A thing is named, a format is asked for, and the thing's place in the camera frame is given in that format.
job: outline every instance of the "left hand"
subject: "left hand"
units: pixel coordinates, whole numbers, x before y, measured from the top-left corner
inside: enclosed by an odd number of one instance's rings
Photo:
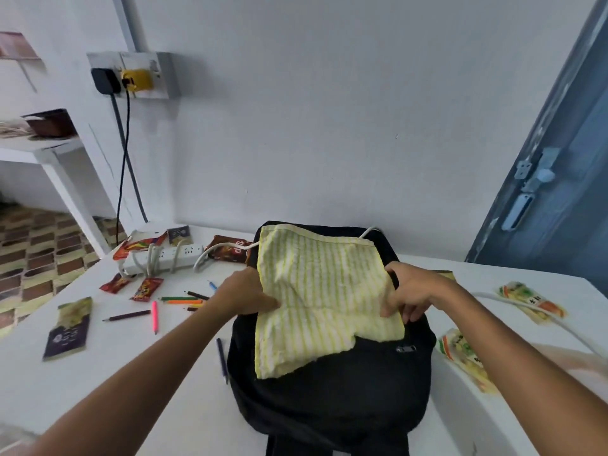
[[[260,275],[251,267],[234,272],[226,278],[215,296],[230,306],[236,315],[268,312],[280,306],[279,301],[263,292]]]

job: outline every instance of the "yellow striped towel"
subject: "yellow striped towel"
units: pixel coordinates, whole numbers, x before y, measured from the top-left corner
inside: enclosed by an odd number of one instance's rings
[[[260,232],[258,271],[264,292],[281,301],[258,314],[255,374],[279,377],[323,355],[354,347],[354,337],[402,339],[399,314],[379,315],[394,291],[367,239],[324,237],[291,224]]]

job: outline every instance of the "white wall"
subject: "white wall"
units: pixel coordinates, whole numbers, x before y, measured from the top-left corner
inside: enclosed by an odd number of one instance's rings
[[[15,1],[114,201],[120,146],[85,57],[125,49],[111,2]],[[128,0],[184,94],[134,106],[148,215],[376,224],[463,259],[594,1]]]
[[[23,19],[13,0],[0,0],[0,31],[22,31]],[[0,60],[0,120],[65,107],[61,92],[41,60]],[[61,156],[92,214],[113,217],[114,209],[84,151]],[[67,211],[43,169],[0,161],[0,193],[25,206]]]

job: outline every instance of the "black backpack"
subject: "black backpack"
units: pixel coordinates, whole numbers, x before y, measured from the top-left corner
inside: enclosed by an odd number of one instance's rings
[[[284,224],[284,222],[267,222]],[[359,237],[359,227],[294,224],[328,237]],[[255,241],[260,238],[260,229]],[[397,255],[377,230],[367,239],[384,265]],[[256,268],[257,248],[248,265]],[[391,275],[395,287],[398,281]],[[408,455],[407,432],[422,420],[430,393],[435,335],[425,316],[406,325],[402,340],[357,338],[353,349],[308,363],[288,375],[257,379],[254,370],[257,314],[239,315],[232,327],[228,374],[245,420],[269,435],[267,456]]]

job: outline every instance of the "power strip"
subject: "power strip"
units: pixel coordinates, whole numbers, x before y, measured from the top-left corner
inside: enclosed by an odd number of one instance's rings
[[[158,263],[156,264],[156,271],[162,272],[163,270],[171,270],[173,265],[173,259],[175,258],[175,250],[177,248],[175,246],[162,248],[160,251],[160,256],[158,257]],[[192,245],[183,245],[179,247],[179,254],[177,262],[175,263],[175,268],[182,267],[192,267],[194,263],[199,258],[199,256],[203,253],[205,247],[199,244]],[[152,252],[153,258],[156,253],[159,252],[158,249],[153,249]],[[135,259],[139,262],[140,266],[146,268],[146,264],[148,262],[148,251],[140,251],[140,252],[130,252],[129,255],[125,259],[125,272],[130,276],[134,276],[137,274],[141,274],[142,271],[135,264]]]

